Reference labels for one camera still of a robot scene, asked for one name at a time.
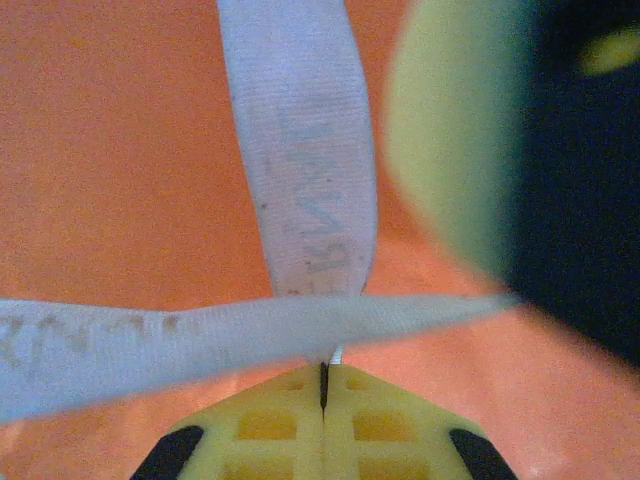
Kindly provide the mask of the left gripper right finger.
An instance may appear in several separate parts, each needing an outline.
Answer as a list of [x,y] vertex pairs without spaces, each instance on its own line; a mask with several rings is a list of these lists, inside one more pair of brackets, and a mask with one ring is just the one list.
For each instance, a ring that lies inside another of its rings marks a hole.
[[323,367],[325,479],[514,479],[473,422],[347,365]]

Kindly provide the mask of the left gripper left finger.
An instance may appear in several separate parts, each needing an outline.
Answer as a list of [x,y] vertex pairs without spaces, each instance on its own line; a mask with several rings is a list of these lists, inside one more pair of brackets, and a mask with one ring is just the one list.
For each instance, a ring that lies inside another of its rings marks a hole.
[[193,413],[134,479],[321,479],[324,366],[295,369]]

